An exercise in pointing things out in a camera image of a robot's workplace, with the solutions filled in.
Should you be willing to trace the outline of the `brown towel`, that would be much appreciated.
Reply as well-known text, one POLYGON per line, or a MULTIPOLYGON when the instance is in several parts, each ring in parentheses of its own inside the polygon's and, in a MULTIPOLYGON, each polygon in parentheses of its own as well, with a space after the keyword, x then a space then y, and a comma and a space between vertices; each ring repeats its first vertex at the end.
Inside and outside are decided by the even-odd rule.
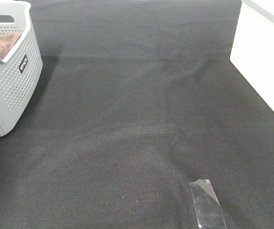
POLYGON ((4 59, 10 52, 17 40, 21 37, 22 33, 14 32, 9 34, 0 35, 0 58, 4 59))

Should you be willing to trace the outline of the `black table cloth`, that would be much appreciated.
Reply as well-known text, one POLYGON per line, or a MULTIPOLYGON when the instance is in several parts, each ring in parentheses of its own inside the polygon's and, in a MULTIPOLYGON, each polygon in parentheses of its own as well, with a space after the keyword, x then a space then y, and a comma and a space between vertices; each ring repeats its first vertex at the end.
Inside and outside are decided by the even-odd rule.
POLYGON ((239 0, 33 0, 43 69, 0 138, 0 229, 274 229, 274 113, 229 60, 239 0))

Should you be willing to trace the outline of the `clear tape strip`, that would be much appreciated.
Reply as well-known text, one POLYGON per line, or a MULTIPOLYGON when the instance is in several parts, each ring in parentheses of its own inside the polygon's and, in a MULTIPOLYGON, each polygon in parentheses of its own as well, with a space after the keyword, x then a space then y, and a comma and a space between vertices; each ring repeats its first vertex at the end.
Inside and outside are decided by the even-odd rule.
POLYGON ((220 203, 208 179, 190 182, 199 229, 227 229, 220 203))

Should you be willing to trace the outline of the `grey perforated laundry basket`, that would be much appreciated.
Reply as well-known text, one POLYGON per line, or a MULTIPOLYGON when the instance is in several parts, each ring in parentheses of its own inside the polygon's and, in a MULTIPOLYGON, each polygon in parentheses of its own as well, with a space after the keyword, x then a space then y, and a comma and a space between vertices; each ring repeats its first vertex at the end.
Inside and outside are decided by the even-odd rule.
POLYGON ((0 137, 17 124, 42 72, 42 58, 26 1, 0 0, 0 35, 21 33, 0 57, 0 137))

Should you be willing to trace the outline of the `white plastic storage bin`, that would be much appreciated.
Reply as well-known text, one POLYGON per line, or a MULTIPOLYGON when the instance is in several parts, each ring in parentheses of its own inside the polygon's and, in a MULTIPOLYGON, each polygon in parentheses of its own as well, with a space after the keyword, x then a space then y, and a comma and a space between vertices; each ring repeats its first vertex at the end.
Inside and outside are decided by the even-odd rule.
POLYGON ((274 0, 243 0, 231 63, 274 112, 274 0))

